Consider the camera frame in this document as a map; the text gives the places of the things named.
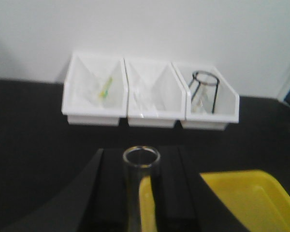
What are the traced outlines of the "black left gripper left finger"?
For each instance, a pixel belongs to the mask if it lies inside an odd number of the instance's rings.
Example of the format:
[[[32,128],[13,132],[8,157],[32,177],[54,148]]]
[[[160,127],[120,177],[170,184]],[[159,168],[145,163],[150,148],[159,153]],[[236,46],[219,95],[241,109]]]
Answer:
[[[6,232],[122,232],[127,219],[122,148],[98,149],[52,199]]]

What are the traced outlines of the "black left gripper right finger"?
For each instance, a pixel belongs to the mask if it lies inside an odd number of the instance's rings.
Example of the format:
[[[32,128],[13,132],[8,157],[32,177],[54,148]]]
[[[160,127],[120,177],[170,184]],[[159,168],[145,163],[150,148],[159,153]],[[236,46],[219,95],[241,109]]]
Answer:
[[[208,187],[180,146],[158,146],[160,174],[154,181],[160,232],[246,232],[247,228]]]

